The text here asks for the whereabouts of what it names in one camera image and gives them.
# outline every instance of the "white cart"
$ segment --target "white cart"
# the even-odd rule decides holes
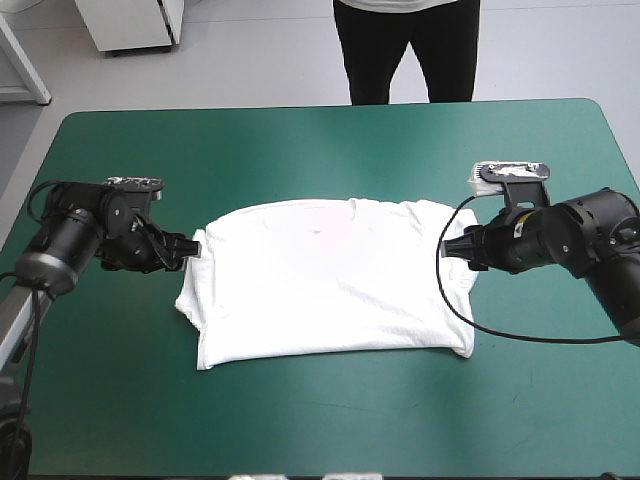
[[[76,0],[101,52],[180,43],[184,0]]]

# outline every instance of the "leg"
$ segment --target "leg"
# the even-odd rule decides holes
[[[389,86],[411,37],[413,14],[375,13],[334,0],[354,105],[389,103]]]
[[[411,46],[431,102],[469,102],[478,55],[480,0],[459,0],[420,12]]]

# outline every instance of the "white shirt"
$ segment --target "white shirt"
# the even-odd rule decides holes
[[[340,0],[345,5],[378,13],[411,13],[457,0]]]
[[[473,351],[473,328],[435,279],[446,205],[294,200],[227,214],[198,230],[176,308],[199,330],[198,368],[280,355],[387,348]],[[460,212],[446,238],[476,223]],[[444,258],[447,297],[471,318],[477,273]]]

